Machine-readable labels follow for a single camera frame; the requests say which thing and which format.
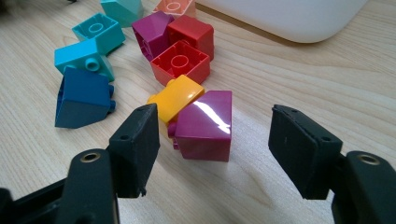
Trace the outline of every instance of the salmon pink block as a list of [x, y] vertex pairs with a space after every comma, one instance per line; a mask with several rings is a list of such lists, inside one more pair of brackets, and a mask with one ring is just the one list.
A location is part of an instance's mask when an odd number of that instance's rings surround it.
[[173, 20], [172, 16], [158, 11], [132, 23], [137, 43], [149, 61], [171, 46], [166, 29]]
[[211, 25], [183, 15], [168, 25], [169, 39], [171, 44], [184, 40], [195, 49], [214, 58], [214, 29]]
[[231, 91], [208, 91], [182, 109], [168, 135], [184, 159], [228, 161], [232, 138]]
[[153, 12], [163, 11], [175, 19], [182, 15], [195, 18], [195, 0], [161, 0]]
[[178, 41], [151, 61], [155, 78], [166, 86], [170, 80], [185, 75], [201, 84], [210, 74], [209, 56]]

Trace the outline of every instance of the building block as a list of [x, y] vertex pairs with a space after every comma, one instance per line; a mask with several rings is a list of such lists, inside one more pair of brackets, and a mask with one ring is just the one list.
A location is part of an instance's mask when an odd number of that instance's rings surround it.
[[181, 75], [170, 80], [157, 95], [148, 98], [148, 104], [157, 104], [158, 117], [166, 125], [177, 119], [178, 112], [205, 93], [204, 87]]
[[103, 55], [108, 55], [125, 40], [120, 24], [102, 13], [93, 15], [72, 30], [79, 41], [96, 39], [98, 51]]
[[183, 41], [177, 41], [150, 64], [155, 78], [164, 86], [180, 75], [201, 84], [210, 74], [209, 56]]
[[55, 50], [55, 67], [64, 74], [66, 67], [91, 71], [114, 81], [113, 68], [105, 55], [98, 52], [95, 39]]
[[169, 40], [175, 44], [184, 40], [195, 49], [214, 58], [214, 29], [211, 25], [196, 20], [195, 18], [182, 15], [168, 25]]
[[228, 161], [232, 139], [231, 91], [208, 91], [178, 113], [168, 135], [184, 159]]
[[195, 18], [195, 0], [161, 0], [154, 8], [153, 13], [163, 11], [175, 19], [182, 15]]
[[132, 22], [143, 17], [143, 6], [140, 0], [101, 0], [106, 15], [120, 23], [120, 26], [130, 27]]
[[137, 43], [149, 61], [171, 46], [167, 26], [174, 20], [172, 16], [159, 11], [132, 23]]
[[66, 67], [58, 92], [55, 127], [76, 129], [104, 119], [116, 108], [114, 87], [106, 77]]

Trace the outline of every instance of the tabletop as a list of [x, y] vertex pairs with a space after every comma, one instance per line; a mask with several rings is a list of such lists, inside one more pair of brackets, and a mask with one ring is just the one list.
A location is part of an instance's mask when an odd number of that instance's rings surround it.
[[[143, 1], [145, 15], [156, 5]], [[103, 12], [99, 1], [20, 0], [0, 14], [0, 186], [14, 199], [67, 176], [71, 159], [109, 137], [163, 89], [132, 28], [108, 57], [117, 109], [75, 130], [54, 127], [62, 75], [54, 51], [77, 43], [71, 28]], [[215, 30], [207, 91], [233, 92], [229, 162], [184, 160], [160, 123], [148, 194], [119, 199], [121, 223], [333, 223], [330, 193], [304, 200], [268, 149], [273, 105], [304, 112], [343, 142], [396, 168], [396, 2], [369, 0], [340, 33], [297, 44], [210, 8]]]

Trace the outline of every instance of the wood grain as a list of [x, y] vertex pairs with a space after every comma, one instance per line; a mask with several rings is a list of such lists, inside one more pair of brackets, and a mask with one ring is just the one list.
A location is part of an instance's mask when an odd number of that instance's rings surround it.
[[[156, 1], [143, 1], [145, 14]], [[119, 200], [121, 223], [332, 223], [331, 201], [306, 201], [268, 150], [274, 104], [303, 111], [344, 141], [396, 167], [396, 3], [371, 0], [339, 34], [296, 44], [205, 7], [215, 28], [207, 90], [233, 91], [233, 141], [226, 162], [186, 161], [161, 124], [148, 195]], [[163, 86], [131, 28], [109, 56], [117, 110], [77, 129], [54, 128], [62, 80], [53, 52], [78, 40], [71, 28], [98, 1], [11, 2], [0, 14], [0, 186], [18, 199], [66, 177], [71, 159], [105, 148], [128, 115]]]

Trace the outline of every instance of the magenta block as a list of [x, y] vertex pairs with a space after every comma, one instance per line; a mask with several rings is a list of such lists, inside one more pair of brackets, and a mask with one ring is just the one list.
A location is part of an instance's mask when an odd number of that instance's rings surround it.
[[174, 20], [171, 15], [158, 11], [132, 23], [137, 43], [149, 61], [170, 47], [167, 26]]
[[180, 111], [168, 127], [184, 159], [228, 161], [232, 138], [231, 91], [208, 91]]

